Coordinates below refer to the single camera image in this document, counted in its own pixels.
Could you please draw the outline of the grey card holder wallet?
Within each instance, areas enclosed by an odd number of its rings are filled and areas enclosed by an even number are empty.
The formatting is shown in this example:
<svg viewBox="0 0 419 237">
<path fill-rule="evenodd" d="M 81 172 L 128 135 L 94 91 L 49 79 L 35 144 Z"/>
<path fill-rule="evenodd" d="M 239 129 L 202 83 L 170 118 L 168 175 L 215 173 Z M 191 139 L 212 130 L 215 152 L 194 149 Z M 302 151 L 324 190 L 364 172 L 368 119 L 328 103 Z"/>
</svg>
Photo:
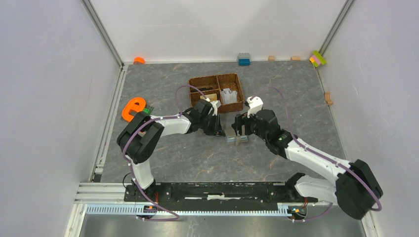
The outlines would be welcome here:
<svg viewBox="0 0 419 237">
<path fill-rule="evenodd" d="M 232 144 L 240 144 L 248 142 L 248 136 L 246 135 L 236 135 L 234 130 L 227 130 L 225 131 L 226 135 L 226 144 L 232 145 Z"/>
</svg>

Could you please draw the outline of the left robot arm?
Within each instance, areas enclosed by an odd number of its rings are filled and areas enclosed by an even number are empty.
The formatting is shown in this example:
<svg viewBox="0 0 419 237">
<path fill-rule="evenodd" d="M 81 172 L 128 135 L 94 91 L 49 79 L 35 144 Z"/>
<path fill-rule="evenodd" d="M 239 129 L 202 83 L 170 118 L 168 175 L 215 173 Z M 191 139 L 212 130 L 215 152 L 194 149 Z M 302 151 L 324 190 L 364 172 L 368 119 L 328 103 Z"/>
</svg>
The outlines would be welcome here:
<svg viewBox="0 0 419 237">
<path fill-rule="evenodd" d="M 143 201 L 155 196 L 155 178 L 150 157 L 161 137 L 190 134 L 201 130 L 208 136 L 224 136 L 218 108 L 221 102 L 200 99 L 195 106 L 172 116 L 152 116 L 137 113 L 117 137 L 124 159 L 132 173 L 131 182 Z"/>
</svg>

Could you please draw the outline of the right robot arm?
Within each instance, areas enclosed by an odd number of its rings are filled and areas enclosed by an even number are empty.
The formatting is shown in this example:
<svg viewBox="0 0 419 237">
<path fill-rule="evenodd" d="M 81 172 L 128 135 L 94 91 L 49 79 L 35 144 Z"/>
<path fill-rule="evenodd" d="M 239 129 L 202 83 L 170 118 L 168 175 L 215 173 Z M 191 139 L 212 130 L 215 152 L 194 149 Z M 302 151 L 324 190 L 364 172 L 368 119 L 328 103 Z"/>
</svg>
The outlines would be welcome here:
<svg viewBox="0 0 419 237">
<path fill-rule="evenodd" d="M 383 190 L 369 165 L 336 158 L 320 151 L 278 124 L 272 110 L 256 114 L 237 114 L 232 124 L 237 135 L 252 135 L 264 141 L 268 150 L 285 159 L 304 165 L 321 175 L 320 179 L 298 173 L 287 181 L 286 197 L 299 201 L 316 198 L 337 204 L 353 219 L 362 219 L 369 211 L 380 211 Z"/>
</svg>

